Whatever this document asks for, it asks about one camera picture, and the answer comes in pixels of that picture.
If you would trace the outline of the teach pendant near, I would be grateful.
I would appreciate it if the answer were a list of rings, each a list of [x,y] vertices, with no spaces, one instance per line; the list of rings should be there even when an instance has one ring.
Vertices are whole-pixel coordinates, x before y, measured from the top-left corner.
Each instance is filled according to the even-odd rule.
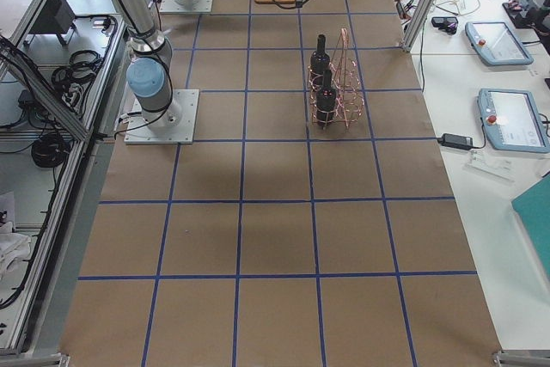
[[[495,150],[549,152],[549,139],[529,91],[481,89],[477,104],[486,137]]]

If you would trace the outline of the black power adapter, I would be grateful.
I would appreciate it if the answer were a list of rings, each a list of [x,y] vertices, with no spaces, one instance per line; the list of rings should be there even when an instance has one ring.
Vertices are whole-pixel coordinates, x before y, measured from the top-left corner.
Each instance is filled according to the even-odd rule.
[[[442,134],[437,139],[437,142],[443,147],[458,150],[471,150],[474,147],[473,139],[471,137],[451,133]]]

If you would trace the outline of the teach pendant far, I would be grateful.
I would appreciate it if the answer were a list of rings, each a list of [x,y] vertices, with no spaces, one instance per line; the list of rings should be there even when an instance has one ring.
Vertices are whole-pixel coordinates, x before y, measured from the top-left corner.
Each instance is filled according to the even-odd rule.
[[[488,66],[530,65],[529,51],[503,21],[469,21],[465,34],[481,61]]]

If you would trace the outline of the dark wine bottle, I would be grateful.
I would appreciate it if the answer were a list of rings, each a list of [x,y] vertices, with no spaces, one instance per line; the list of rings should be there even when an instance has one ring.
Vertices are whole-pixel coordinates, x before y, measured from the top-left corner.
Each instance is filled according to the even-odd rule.
[[[330,57],[326,53],[326,36],[317,36],[316,49],[310,57],[310,71],[312,76],[322,76],[330,63]]]
[[[332,85],[332,72],[325,69],[321,86],[316,91],[316,118],[319,126],[325,128],[333,120],[336,97],[336,89]]]

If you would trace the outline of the teach pendant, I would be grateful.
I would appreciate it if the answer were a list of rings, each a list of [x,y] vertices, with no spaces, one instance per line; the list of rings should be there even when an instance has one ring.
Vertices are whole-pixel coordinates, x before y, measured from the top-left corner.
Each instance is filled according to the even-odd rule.
[[[495,150],[549,152],[549,139],[529,91],[481,89],[477,104],[486,137]]]
[[[530,65],[529,51],[503,21],[469,21],[465,34],[481,61],[488,66]]]

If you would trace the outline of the dark wine bottle far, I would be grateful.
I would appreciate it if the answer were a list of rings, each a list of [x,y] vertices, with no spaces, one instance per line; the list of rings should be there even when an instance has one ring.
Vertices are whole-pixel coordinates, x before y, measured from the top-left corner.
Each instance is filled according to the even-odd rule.
[[[310,71],[312,76],[322,76],[330,63],[330,57],[326,53],[326,36],[317,36],[316,49],[310,57]]]

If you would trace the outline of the dark wine bottle near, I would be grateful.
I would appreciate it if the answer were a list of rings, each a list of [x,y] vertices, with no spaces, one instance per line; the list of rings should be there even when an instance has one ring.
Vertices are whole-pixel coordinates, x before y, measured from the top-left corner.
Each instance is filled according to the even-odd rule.
[[[333,120],[336,97],[336,89],[332,85],[332,72],[325,69],[321,86],[316,91],[316,118],[319,126],[325,128]]]

